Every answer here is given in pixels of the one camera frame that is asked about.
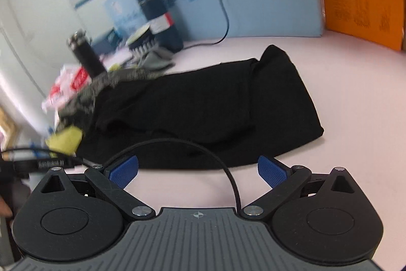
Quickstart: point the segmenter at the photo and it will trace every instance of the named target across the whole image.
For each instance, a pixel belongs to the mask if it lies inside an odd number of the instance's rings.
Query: hand
[[[10,218],[11,216],[13,216],[13,212],[5,203],[2,197],[0,197],[0,216],[3,216],[5,218]]]

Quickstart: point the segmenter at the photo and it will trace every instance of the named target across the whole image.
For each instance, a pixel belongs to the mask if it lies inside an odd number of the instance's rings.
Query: folded black garment
[[[105,163],[137,142],[175,137],[199,143],[236,167],[256,163],[260,155],[291,151],[323,131],[295,66],[270,45],[260,61],[221,63],[105,88],[77,154]],[[146,145],[135,154],[140,168],[218,168],[181,144]]]

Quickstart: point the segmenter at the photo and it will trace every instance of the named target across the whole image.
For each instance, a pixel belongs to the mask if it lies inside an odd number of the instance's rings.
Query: table surface
[[[287,52],[313,99],[324,135],[279,156],[288,166],[315,173],[345,167],[363,189],[384,225],[374,260],[385,271],[406,264],[406,197],[402,167],[406,146],[406,55],[358,38],[327,31],[321,38],[230,38],[175,55],[169,72],[220,62],[259,59],[270,44]],[[242,205],[269,190],[256,165],[231,170]],[[140,170],[126,191],[153,207],[234,206],[223,171]]]

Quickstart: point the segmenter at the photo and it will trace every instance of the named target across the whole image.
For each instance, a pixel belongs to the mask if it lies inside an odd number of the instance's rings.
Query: black cylinder
[[[85,32],[77,31],[68,39],[68,45],[91,79],[106,72],[106,68],[86,39]]]
[[[150,30],[160,46],[172,52],[183,49],[183,40],[172,20],[163,0],[138,0],[149,21]]]

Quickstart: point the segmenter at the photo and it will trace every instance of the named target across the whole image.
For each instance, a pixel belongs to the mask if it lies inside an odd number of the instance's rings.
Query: triangular cutout
[[[343,193],[354,193],[354,190],[344,176],[337,176],[331,190]]]
[[[65,191],[59,176],[52,176],[45,187],[42,189],[42,193],[60,192]]]

